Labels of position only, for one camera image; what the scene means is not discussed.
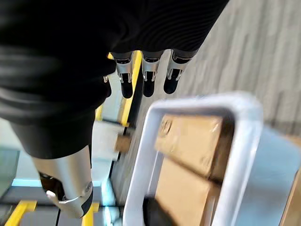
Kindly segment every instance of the cardboard box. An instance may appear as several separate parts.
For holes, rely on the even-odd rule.
[[[206,178],[222,181],[233,132],[234,122],[221,117],[165,115],[155,148]]]
[[[131,145],[131,137],[129,135],[118,134],[115,144],[115,152],[128,153]]]
[[[209,226],[220,187],[172,160],[163,160],[156,200],[179,226]]]
[[[287,137],[290,141],[301,148],[301,138]],[[296,174],[291,193],[288,197],[285,211],[283,213],[280,226],[300,226],[301,225],[301,169]]]

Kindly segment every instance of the yellow edge marking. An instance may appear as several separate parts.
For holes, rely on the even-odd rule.
[[[85,216],[82,219],[81,225],[82,226],[93,226],[93,213],[98,212],[99,209],[99,203],[93,203],[88,210],[88,213],[85,214]]]
[[[12,215],[10,215],[5,226],[18,226],[23,215],[26,212],[34,211],[37,205],[37,201],[20,201],[17,207],[15,208]]]
[[[110,60],[113,60],[113,59],[114,59],[114,57],[112,56],[111,53],[109,53],[107,57],[108,57],[108,59],[110,59]]]
[[[131,98],[126,99],[126,102],[124,104],[123,113],[122,113],[122,116],[121,116],[121,122],[120,122],[121,125],[124,126],[124,127],[129,126],[127,120],[128,120],[128,115],[130,113],[130,109],[131,109],[131,105],[132,105],[132,101],[133,101],[133,96],[134,96],[134,93],[135,93],[135,88],[136,88],[136,84],[137,84],[137,79],[138,79],[138,74],[139,74],[139,70],[140,70],[141,60],[142,60],[141,52],[136,51],[136,58],[135,58],[135,62],[134,62],[133,76],[132,76],[133,95],[132,95]]]
[[[102,110],[103,110],[103,106],[100,105],[97,109],[96,109],[96,113],[95,113],[95,120],[101,121],[102,120]]]

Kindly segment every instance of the robotic hand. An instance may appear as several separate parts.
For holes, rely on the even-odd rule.
[[[107,75],[117,67],[123,96],[131,97],[132,52],[141,50],[149,97],[171,49],[164,90],[173,93],[227,2],[0,0],[0,117],[61,210],[80,218],[90,208],[92,126],[111,93]]]

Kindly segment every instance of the white container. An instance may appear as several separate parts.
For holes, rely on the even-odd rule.
[[[277,226],[299,169],[299,149],[263,126],[261,105],[243,92],[160,100],[148,110],[123,216],[143,226],[143,199],[154,195],[163,154],[154,149],[165,114],[231,117],[235,131],[213,226]]]

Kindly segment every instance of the black fabric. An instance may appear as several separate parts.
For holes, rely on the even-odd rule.
[[[74,154],[92,143],[95,113],[54,125],[11,123],[24,149],[39,159],[56,159]]]
[[[0,0],[0,117],[30,155],[80,150],[108,95],[108,52],[196,50],[226,3]]]
[[[229,0],[150,0],[135,37],[113,51],[194,51],[204,42]]]

